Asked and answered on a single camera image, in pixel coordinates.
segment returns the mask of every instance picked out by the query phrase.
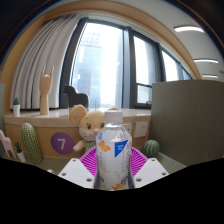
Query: plastic bottle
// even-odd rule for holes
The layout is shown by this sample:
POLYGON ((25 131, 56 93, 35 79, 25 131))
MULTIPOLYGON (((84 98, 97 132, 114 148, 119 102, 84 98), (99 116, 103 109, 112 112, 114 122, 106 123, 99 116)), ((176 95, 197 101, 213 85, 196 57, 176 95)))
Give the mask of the plastic bottle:
POLYGON ((132 137, 122 126, 122 111, 105 111, 104 122, 96 136, 99 189, 128 189, 132 137))

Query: purple sign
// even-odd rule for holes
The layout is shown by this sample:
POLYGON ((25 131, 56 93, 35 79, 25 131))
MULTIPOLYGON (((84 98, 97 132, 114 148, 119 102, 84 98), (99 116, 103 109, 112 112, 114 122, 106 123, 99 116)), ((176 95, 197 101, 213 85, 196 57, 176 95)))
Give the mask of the purple sign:
POLYGON ((73 139, 64 132, 57 132, 51 137, 51 146, 62 155, 72 153, 74 145, 73 139))

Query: bottle cap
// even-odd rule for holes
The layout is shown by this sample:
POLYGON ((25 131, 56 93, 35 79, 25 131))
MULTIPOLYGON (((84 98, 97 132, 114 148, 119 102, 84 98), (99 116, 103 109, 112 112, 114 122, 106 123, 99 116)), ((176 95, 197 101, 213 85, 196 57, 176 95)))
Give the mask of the bottle cap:
POLYGON ((123 113, 120 110, 107 110, 104 112, 105 123, 123 123, 123 113))

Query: curtain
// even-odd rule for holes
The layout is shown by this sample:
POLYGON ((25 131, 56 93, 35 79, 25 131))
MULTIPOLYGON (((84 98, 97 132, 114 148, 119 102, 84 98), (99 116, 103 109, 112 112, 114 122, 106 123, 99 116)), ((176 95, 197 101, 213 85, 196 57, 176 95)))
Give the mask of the curtain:
POLYGON ((52 89, 48 95, 49 107, 59 107, 59 86, 65 53, 74 30, 80 20, 79 14, 71 14, 48 20, 32 38, 17 65, 10 95, 10 109, 18 97, 21 109, 39 109, 39 80, 43 65, 50 74, 54 65, 52 89))

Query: teddy bear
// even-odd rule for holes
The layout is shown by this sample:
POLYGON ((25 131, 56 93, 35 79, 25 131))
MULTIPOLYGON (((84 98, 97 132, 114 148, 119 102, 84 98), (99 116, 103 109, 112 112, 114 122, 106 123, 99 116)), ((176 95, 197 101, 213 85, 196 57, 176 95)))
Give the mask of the teddy bear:
POLYGON ((85 148, 85 153, 96 147, 96 135, 104 127, 104 112, 91 111, 87 112, 81 104, 72 108, 69 113, 69 121, 73 124, 79 124, 79 134, 83 138, 74 147, 73 150, 78 152, 85 148))

